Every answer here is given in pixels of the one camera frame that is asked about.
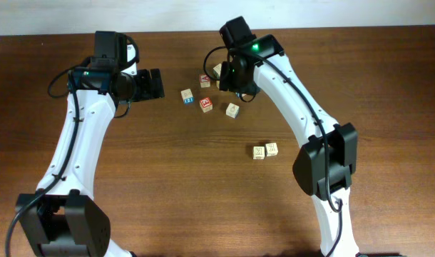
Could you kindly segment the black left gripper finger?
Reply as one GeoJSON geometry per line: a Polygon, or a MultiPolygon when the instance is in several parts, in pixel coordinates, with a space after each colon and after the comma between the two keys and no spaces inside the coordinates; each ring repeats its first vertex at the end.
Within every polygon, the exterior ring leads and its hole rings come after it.
{"type": "Polygon", "coordinates": [[[136,101],[145,101],[150,98],[150,74],[147,69],[138,70],[135,76],[137,86],[135,99],[136,101]]]}
{"type": "Polygon", "coordinates": [[[163,82],[160,74],[159,69],[151,69],[150,70],[151,75],[151,93],[153,95],[153,98],[164,98],[165,92],[163,88],[163,82]]]}

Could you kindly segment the red E wooden block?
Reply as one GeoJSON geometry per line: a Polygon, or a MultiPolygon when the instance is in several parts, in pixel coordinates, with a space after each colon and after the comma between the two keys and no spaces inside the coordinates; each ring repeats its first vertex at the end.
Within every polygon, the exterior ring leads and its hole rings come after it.
{"type": "Polygon", "coordinates": [[[213,103],[209,97],[205,97],[199,101],[200,108],[203,113],[207,113],[213,109],[213,103]]]}

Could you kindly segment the green B wooden block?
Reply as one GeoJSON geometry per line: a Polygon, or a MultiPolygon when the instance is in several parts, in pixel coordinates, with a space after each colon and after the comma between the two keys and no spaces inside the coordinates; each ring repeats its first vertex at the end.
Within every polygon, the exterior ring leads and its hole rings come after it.
{"type": "Polygon", "coordinates": [[[254,146],[252,150],[252,157],[254,160],[262,160],[265,158],[265,147],[254,146]]]}

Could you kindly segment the bird picture wooden block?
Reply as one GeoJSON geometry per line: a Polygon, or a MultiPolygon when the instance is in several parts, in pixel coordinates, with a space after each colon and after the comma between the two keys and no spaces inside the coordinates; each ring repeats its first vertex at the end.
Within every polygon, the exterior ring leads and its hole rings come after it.
{"type": "Polygon", "coordinates": [[[278,154],[278,147],[276,143],[266,143],[265,144],[266,156],[276,156],[278,154]]]}

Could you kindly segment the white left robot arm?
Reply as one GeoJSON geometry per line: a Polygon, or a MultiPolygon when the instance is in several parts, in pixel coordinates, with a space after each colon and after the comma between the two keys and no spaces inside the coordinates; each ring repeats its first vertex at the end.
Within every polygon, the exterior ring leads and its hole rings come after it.
{"type": "Polygon", "coordinates": [[[67,114],[51,163],[34,193],[21,193],[4,251],[20,224],[36,256],[133,256],[111,238],[109,217],[94,201],[96,166],[120,105],[161,99],[159,69],[139,70],[139,49],[126,34],[97,31],[94,54],[63,71],[67,114]]]}

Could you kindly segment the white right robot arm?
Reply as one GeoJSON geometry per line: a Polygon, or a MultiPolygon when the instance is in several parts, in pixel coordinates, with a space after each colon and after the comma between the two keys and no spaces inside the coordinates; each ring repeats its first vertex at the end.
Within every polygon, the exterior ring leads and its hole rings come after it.
{"type": "Polygon", "coordinates": [[[256,37],[243,17],[219,30],[227,49],[220,90],[248,96],[264,91],[292,129],[300,152],[292,172],[312,198],[323,256],[359,256],[349,211],[358,133],[330,116],[302,84],[277,39],[256,37]]]}

